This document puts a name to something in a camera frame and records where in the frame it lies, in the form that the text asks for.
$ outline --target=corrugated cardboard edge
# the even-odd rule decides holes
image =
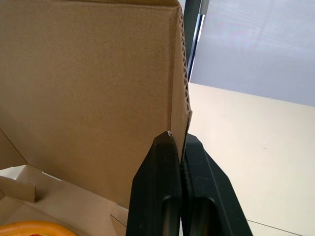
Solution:
[[[178,11],[179,14],[179,20],[180,20],[180,30],[181,30],[181,40],[182,40],[182,53],[183,53],[183,67],[184,67],[184,86],[185,86],[185,99],[186,99],[186,106],[187,106],[187,112],[188,112],[188,120],[187,120],[187,126],[186,126],[186,132],[185,132],[185,139],[182,149],[182,156],[185,153],[185,147],[186,147],[186,136],[188,133],[188,129],[190,126],[191,116],[192,116],[192,110],[190,106],[190,100],[189,100],[189,88],[188,88],[188,76],[187,76],[187,57],[186,57],[186,43],[185,43],[185,32],[184,32],[184,15],[183,10],[180,8]]]
[[[0,129],[0,170],[26,164],[24,158]]]
[[[0,176],[3,194],[23,201],[35,202],[35,185]]]
[[[178,25],[174,57],[174,81],[171,111],[171,132],[177,145],[178,157],[181,160],[185,152],[186,135],[188,132],[192,111],[189,103],[187,78],[187,60],[184,36],[184,20],[182,8],[177,11]]]

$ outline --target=white wall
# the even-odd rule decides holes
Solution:
[[[210,0],[191,81],[315,106],[315,1]]]
[[[189,133],[228,175],[246,218],[315,235],[315,108],[196,84],[189,93]]]

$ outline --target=cardboard lid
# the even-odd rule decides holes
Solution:
[[[0,127],[29,164],[128,207],[154,137],[184,148],[182,16],[177,1],[104,2],[0,2]]]

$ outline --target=cardboard box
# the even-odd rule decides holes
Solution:
[[[0,32],[0,169],[27,164],[1,177],[0,224],[123,234],[120,206],[154,137],[170,130],[179,157],[185,147],[179,3],[2,0]]]

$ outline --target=black plastic jaw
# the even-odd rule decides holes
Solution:
[[[182,188],[176,145],[157,136],[132,181],[127,236],[177,236]]]

